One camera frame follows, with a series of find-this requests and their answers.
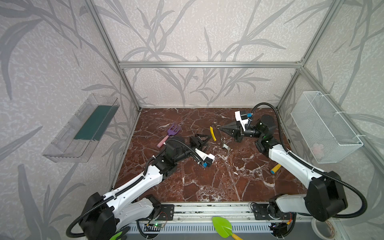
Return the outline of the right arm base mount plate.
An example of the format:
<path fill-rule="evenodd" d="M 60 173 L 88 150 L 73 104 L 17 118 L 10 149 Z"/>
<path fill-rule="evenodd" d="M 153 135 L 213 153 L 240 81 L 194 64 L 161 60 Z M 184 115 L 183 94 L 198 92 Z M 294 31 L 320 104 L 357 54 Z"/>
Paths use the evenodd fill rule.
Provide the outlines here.
<path fill-rule="evenodd" d="M 275 212 L 274 208 L 270 207 L 268 203 L 252 202 L 250 208 L 254 214 L 255 220 L 288 221 L 291 219 L 291 215 L 289 213 Z"/>

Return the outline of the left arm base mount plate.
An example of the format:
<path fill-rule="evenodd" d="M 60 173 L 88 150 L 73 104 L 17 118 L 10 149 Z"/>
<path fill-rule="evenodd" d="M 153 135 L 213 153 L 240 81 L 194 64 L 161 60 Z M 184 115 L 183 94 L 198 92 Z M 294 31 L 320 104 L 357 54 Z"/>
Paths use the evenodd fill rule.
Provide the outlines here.
<path fill-rule="evenodd" d="M 148 219 L 156 221 L 172 221 L 175 213 L 175 205 L 165 204 L 153 209 Z"/>

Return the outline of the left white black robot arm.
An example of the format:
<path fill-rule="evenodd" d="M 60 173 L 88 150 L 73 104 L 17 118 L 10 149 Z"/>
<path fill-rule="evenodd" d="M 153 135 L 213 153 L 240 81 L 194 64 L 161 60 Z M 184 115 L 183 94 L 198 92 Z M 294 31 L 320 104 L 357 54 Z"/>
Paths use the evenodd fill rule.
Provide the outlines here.
<path fill-rule="evenodd" d="M 88 240 L 124 239 L 129 224 L 140 219 L 153 219 L 160 214 L 162 204 L 152 195 L 138 201 L 143 193 L 160 184 L 178 168 L 178 163 L 193 158 L 203 168 L 210 167 L 214 155 L 206 154 L 211 137 L 196 134 L 189 143 L 180 136 L 166 140 L 160 152 L 146 163 L 142 173 L 104 195 L 88 197 L 81 215 L 67 228 L 69 238 Z"/>

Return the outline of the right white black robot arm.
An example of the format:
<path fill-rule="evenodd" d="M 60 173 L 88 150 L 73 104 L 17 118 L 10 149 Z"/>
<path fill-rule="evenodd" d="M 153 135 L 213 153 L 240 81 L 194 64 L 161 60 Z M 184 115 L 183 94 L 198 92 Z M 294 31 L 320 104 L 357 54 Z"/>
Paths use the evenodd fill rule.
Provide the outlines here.
<path fill-rule="evenodd" d="M 269 159 L 280 164 L 294 175 L 306 188 L 305 195 L 277 195 L 269 200 L 267 212 L 273 219 L 278 219 L 284 213 L 301 213 L 313 216 L 324 222 L 336 216 L 348 207 L 343 185 L 336 182 L 339 175 L 330 172 L 329 176 L 317 173 L 314 166 L 299 163 L 296 155 L 285 150 L 273 136 L 277 124 L 270 115 L 263 115 L 255 125 L 250 120 L 244 120 L 240 112 L 236 112 L 236 121 L 221 126 L 220 131 L 230 135 L 240 143 L 244 137 L 256 138 L 258 151 Z"/>

